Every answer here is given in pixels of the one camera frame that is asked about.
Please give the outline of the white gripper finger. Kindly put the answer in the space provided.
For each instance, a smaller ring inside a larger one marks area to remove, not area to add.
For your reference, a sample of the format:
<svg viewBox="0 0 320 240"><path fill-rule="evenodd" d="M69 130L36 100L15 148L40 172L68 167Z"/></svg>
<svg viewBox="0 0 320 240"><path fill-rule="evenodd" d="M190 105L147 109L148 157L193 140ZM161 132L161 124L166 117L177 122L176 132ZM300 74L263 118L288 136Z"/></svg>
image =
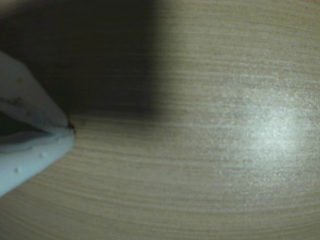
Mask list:
<svg viewBox="0 0 320 240"><path fill-rule="evenodd" d="M25 131L0 138L0 196L3 197L68 153L75 131Z"/></svg>
<svg viewBox="0 0 320 240"><path fill-rule="evenodd" d="M34 128L57 132L68 128L66 114L20 61L0 53L0 111Z"/></svg>

